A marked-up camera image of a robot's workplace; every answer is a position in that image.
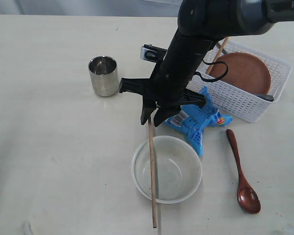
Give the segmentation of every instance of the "wooden plate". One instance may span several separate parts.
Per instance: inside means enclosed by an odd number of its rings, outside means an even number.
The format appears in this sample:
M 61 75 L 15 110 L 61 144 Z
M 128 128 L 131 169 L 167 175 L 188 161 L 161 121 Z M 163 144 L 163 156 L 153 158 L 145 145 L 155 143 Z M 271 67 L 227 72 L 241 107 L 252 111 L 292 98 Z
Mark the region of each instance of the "wooden plate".
M 271 77 L 267 66 L 257 57 L 241 52 L 229 53 L 217 59 L 228 65 L 228 74 L 223 82 L 251 94 L 267 94 L 270 89 Z M 222 64 L 214 65 L 209 73 L 212 77 L 219 77 L 225 71 Z

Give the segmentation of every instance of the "metal cup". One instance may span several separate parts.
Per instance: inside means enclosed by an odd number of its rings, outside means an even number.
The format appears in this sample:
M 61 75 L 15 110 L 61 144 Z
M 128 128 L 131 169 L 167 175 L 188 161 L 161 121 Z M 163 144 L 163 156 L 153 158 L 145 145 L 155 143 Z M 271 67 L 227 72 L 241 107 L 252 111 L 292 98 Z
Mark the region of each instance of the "metal cup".
M 98 56 L 88 64 L 88 70 L 95 94 L 111 96 L 119 90 L 118 67 L 115 59 Z

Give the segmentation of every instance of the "white bowl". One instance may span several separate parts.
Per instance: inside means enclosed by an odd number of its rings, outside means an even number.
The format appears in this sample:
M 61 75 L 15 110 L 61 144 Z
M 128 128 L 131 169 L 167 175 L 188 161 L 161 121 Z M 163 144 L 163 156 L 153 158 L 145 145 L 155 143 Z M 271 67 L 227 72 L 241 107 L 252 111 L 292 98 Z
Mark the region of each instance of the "white bowl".
M 153 138 L 158 195 L 156 202 L 179 203 L 192 196 L 200 184 L 202 167 L 197 153 L 183 140 L 172 136 Z M 131 174 L 137 189 L 151 200 L 149 141 L 135 151 Z

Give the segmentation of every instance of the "white plastic basket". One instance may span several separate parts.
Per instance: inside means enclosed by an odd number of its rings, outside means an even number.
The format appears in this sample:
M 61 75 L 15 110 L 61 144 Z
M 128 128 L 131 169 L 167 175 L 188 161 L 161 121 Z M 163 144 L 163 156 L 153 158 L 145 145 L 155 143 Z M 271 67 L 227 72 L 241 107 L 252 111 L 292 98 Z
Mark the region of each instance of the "white plastic basket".
M 284 60 L 264 54 L 260 51 L 232 41 L 229 41 L 224 49 L 228 53 L 246 52 L 252 54 L 266 64 L 271 75 L 271 85 L 268 94 L 274 97 L 274 101 L 270 102 L 263 100 L 221 80 L 213 83 L 204 82 L 197 75 L 193 77 L 187 88 L 194 92 L 199 92 L 203 86 L 206 86 L 213 99 L 214 105 L 216 105 L 219 109 L 247 122 L 255 123 L 260 119 L 271 104 L 276 103 L 279 100 L 291 74 L 292 65 Z M 212 62 L 217 52 L 218 48 L 215 47 L 206 54 L 204 61 Z M 212 79 L 213 77 L 205 74 L 207 69 L 208 65 L 204 63 L 201 63 L 198 67 L 198 71 L 201 72 L 204 78 Z

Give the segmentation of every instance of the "brown spoon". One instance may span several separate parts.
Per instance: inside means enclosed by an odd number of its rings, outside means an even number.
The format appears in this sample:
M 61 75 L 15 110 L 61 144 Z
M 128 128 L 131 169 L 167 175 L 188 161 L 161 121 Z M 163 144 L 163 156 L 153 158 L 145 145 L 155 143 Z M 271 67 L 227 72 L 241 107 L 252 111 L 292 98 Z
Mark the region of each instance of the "brown spoon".
M 232 130 L 227 129 L 226 136 L 230 142 L 235 157 L 237 170 L 239 172 L 239 187 L 237 189 L 237 200 L 244 211 L 246 211 L 249 214 L 257 214 L 260 211 L 260 201 L 258 199 L 256 192 L 247 182 L 242 171 L 239 150 L 237 147 L 235 135 Z

